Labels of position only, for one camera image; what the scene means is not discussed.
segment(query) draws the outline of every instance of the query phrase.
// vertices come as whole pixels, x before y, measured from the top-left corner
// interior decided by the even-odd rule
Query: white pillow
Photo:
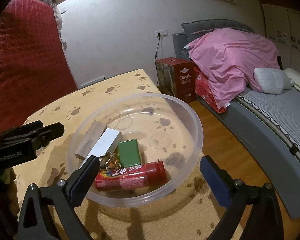
[[[290,79],[292,79],[294,81],[295,88],[300,91],[300,73],[291,68],[287,68],[286,70],[284,70],[284,72],[287,74],[287,76]]]
[[[253,75],[261,91],[267,94],[279,95],[293,86],[293,81],[281,69],[255,68]]]

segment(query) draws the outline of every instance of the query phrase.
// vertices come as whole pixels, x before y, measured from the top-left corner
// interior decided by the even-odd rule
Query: headboard cushion
[[[253,29],[249,26],[227,19],[215,19],[215,20],[204,20],[195,21],[191,23],[182,23],[181,27],[185,31],[188,43],[194,41],[195,39],[209,33],[213,32],[215,29],[231,28],[235,30],[240,30],[244,32],[254,33]]]

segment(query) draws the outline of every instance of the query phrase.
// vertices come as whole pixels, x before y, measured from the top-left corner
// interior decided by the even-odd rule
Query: red cardboard box
[[[186,103],[196,100],[194,62],[168,57],[156,60],[161,91]]]

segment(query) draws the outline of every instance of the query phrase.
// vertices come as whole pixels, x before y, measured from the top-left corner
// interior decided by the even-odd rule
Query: bowl rim
[[[70,154],[74,154],[72,151],[72,148],[74,147],[73,144],[75,142],[74,138],[77,137],[79,131],[85,125],[87,120],[94,117],[99,112],[106,110],[111,105],[120,103],[127,99],[136,98],[136,97],[147,97],[147,96],[166,98],[166,99],[175,101],[175,102],[179,103],[180,105],[182,105],[191,115],[191,117],[194,121],[195,128],[197,130],[197,138],[194,138],[193,151],[192,151],[192,154],[191,154],[188,162],[186,163],[186,165],[183,167],[183,169],[180,171],[180,173],[174,179],[171,179],[169,182],[167,182],[163,186],[159,187],[158,189],[151,191],[149,193],[143,194],[141,196],[136,196],[136,197],[131,197],[131,198],[109,198],[109,197],[100,196],[93,192],[88,191],[88,193],[86,195],[87,198],[89,198],[99,204],[110,206],[110,207],[135,207],[135,206],[144,205],[144,204],[153,202],[155,200],[158,200],[158,199],[164,197],[165,195],[169,194],[170,192],[172,192],[190,175],[191,171],[193,170],[195,164],[197,163],[197,161],[200,157],[200,152],[202,151],[202,147],[203,147],[203,129],[202,129],[201,121],[200,121],[197,113],[187,103],[180,100],[179,98],[175,98],[173,96],[169,96],[169,95],[165,95],[165,94],[161,94],[161,93],[140,93],[140,94],[133,94],[130,96],[126,96],[126,97],[114,100],[108,104],[105,104],[104,106],[98,108],[96,111],[91,113],[86,119],[84,119],[84,121],[78,126],[76,132],[72,135],[72,141],[68,148],[67,165],[68,165],[69,171],[71,171],[71,173],[74,171],[74,170],[72,170],[72,168],[70,166]]]

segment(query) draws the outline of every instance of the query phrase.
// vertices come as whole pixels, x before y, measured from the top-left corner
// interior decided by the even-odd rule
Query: green block
[[[136,139],[119,143],[118,154],[121,167],[123,168],[142,164],[138,141]]]

